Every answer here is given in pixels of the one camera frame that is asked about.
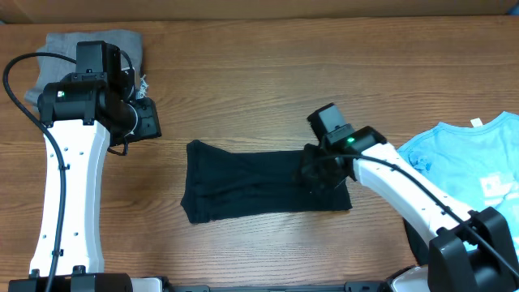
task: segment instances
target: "wooden table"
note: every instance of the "wooden table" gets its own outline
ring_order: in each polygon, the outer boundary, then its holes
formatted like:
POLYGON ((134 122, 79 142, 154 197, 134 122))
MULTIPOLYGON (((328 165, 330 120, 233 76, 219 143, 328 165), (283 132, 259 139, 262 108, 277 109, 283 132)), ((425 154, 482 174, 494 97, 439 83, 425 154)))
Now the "wooden table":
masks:
MULTIPOLYGON (((163 136, 108 155, 101 242, 106 272, 211 286, 337 284, 414 264, 401 217, 348 182, 354 208, 191 225, 180 206, 186 144, 232 152, 301 149, 306 116, 336 102, 396 146, 443 121, 519 113, 519 19, 445 17, 0 26, 0 66, 47 32, 125 28, 144 37, 144 72, 163 136)), ((18 64, 18 97, 38 76, 18 64)), ((0 288, 26 277, 45 187, 41 133, 0 93, 0 288)))

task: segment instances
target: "black cable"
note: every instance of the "black cable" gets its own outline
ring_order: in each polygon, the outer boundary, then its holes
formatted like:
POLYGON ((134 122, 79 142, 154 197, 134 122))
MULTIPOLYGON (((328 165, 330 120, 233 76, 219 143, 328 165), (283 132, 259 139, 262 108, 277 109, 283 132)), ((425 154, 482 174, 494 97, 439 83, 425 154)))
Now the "black cable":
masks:
POLYGON ((115 154, 115 155, 119 155, 119 156, 126 156, 128 155, 128 141, 126 138, 124 138, 124 148, 122 149, 122 152, 119 152, 119 151, 115 151, 113 150, 112 148, 108 147, 108 149, 106 149, 109 153, 112 153, 112 154, 115 154))
POLYGON ((122 49, 120 52, 121 52, 121 55, 127 60, 128 66, 130 67, 130 69, 133 70, 133 65, 131 65, 130 56, 128 56, 127 52, 123 51, 122 49))
POLYGON ((52 148, 56 152, 56 158, 58 159, 58 168, 59 168, 59 180, 61 183, 60 186, 60 195, 59 195, 59 211, 58 211, 58 223, 56 225, 56 236, 54 238, 54 250, 53 250, 53 257, 52 257, 52 263, 50 264, 50 271, 49 271, 49 277, 47 278, 47 285, 45 287, 45 292, 50 292, 52 289, 52 282, 56 275, 56 269, 58 268, 58 259, 60 256, 60 246, 62 241, 62 229, 63 229, 63 218, 65 215, 65 198, 66 198, 66 175, 65 170, 66 166, 63 162, 63 156, 62 152, 59 149, 58 143, 54 139, 54 137, 50 134, 49 130, 41 124, 38 119, 31 114, 30 111, 25 108, 24 105, 22 105, 21 102, 19 102, 18 98, 15 97, 15 94, 12 92, 11 87, 9 86, 9 71, 11 68, 19 61, 24 60, 26 58, 32 58, 32 57, 54 57, 54 58, 60 58, 68 62, 73 62, 75 64, 75 60, 73 58, 68 58, 65 56, 62 56, 60 54, 53 54, 53 53, 30 53, 30 54, 23 54, 19 57, 16 57, 12 59, 6 66, 6 69, 3 71, 3 87, 6 89, 7 95, 11 98, 11 100, 15 103, 16 106, 24 113, 30 120, 33 122, 40 131, 43 132, 43 134, 47 137, 49 142, 52 144, 52 148))
POLYGON ((459 218, 458 215, 456 215, 451 208, 446 206, 442 201, 440 201, 438 198, 436 198, 435 195, 431 193, 425 186, 423 186, 415 177, 413 177, 411 174, 406 172, 405 170, 401 169, 398 165, 389 163, 387 161, 374 158, 374 157, 368 157, 364 155, 356 155, 356 154, 339 154, 339 155, 332 155, 332 156, 325 156, 325 157, 317 157, 310 165, 317 164, 321 161, 326 160, 332 160, 336 158, 351 158, 351 159, 364 159, 367 161, 373 161, 376 163, 379 163, 381 165, 385 165, 392 170, 395 170, 405 177, 407 177, 411 182, 413 182, 420 190, 422 190, 431 200, 433 200, 442 210, 444 210, 450 217, 452 217, 454 220, 456 220, 467 232, 469 232, 470 235, 472 235, 478 244, 481 244, 488 252, 490 252, 501 264, 503 264, 510 272, 516 277, 516 279, 519 281, 519 273, 516 271, 516 269, 507 262, 507 260, 501 256, 497 251, 495 251, 494 247, 492 247, 485 239, 483 239, 479 234, 477 234, 472 228, 470 228, 461 218, 459 218))

